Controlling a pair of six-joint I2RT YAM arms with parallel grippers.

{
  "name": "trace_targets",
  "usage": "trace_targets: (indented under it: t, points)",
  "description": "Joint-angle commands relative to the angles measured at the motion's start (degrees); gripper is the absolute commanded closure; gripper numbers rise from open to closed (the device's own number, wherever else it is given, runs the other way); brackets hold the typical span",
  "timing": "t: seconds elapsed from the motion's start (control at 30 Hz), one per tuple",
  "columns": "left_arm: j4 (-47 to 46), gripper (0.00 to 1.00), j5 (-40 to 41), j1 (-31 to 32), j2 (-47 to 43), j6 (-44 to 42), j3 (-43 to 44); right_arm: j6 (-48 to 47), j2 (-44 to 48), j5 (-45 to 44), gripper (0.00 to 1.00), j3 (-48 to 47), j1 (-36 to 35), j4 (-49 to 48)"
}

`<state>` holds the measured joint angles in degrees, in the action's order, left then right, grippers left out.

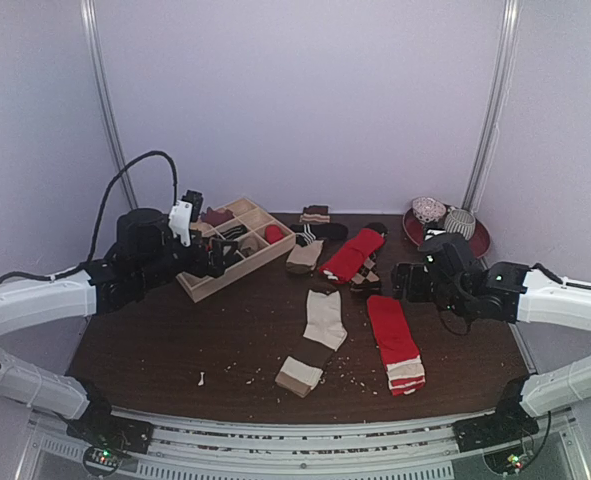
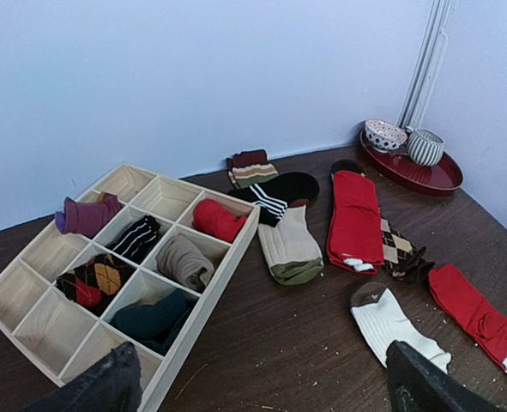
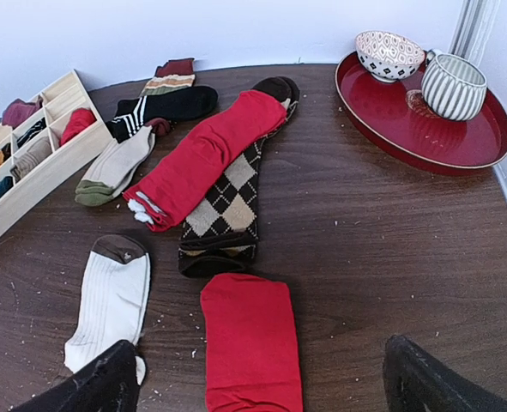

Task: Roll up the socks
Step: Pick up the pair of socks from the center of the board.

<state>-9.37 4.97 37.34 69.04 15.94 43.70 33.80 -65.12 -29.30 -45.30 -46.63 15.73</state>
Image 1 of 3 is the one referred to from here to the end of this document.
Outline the cream and brown sock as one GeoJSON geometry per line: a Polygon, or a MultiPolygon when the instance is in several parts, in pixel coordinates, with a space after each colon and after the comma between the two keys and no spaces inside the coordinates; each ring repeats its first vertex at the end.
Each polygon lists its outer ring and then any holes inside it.
{"type": "Polygon", "coordinates": [[[317,387],[326,364],[347,336],[342,321],[340,292],[330,287],[309,290],[303,335],[284,360],[275,383],[305,398],[317,387]]]}

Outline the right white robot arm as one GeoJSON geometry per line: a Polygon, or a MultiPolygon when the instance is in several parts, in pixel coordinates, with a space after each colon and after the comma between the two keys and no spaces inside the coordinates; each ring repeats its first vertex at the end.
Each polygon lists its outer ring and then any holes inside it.
{"type": "MultiPolygon", "coordinates": [[[[398,263],[391,272],[395,296],[432,303],[461,318],[509,324],[541,323],[591,332],[591,283],[560,277],[540,263],[498,262],[485,268],[457,233],[441,233],[419,247],[419,264],[398,263]]],[[[510,382],[488,419],[494,440],[510,440],[526,424],[561,407],[591,398],[591,355],[544,374],[510,382]]]]}

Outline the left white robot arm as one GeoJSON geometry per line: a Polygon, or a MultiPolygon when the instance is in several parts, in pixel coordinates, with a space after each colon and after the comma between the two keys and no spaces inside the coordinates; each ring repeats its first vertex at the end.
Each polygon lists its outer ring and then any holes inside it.
{"type": "MultiPolygon", "coordinates": [[[[10,282],[1,280],[0,337],[51,321],[115,312],[181,273],[222,276],[238,243],[215,236],[204,239],[192,229],[201,205],[201,195],[188,191],[168,213],[131,210],[118,218],[115,242],[102,258],[49,276],[14,273],[10,282]]],[[[78,421],[98,444],[112,442],[119,433],[110,406],[90,386],[1,348],[0,397],[78,421]]]]}

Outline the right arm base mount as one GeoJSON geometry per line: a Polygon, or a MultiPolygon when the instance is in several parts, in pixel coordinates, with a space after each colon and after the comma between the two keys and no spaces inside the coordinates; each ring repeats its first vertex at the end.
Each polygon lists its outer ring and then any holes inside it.
{"type": "Polygon", "coordinates": [[[480,450],[485,466],[494,474],[517,475],[535,456],[539,424],[530,417],[497,412],[453,424],[461,453],[480,450]]]}

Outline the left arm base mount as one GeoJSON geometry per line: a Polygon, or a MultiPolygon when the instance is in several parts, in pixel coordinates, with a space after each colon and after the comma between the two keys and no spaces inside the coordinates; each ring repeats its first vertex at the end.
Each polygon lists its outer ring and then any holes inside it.
{"type": "Polygon", "coordinates": [[[146,454],[154,431],[150,422],[109,413],[86,413],[80,419],[63,421],[70,437],[88,444],[81,464],[97,478],[115,474],[134,454],[146,454]]]}

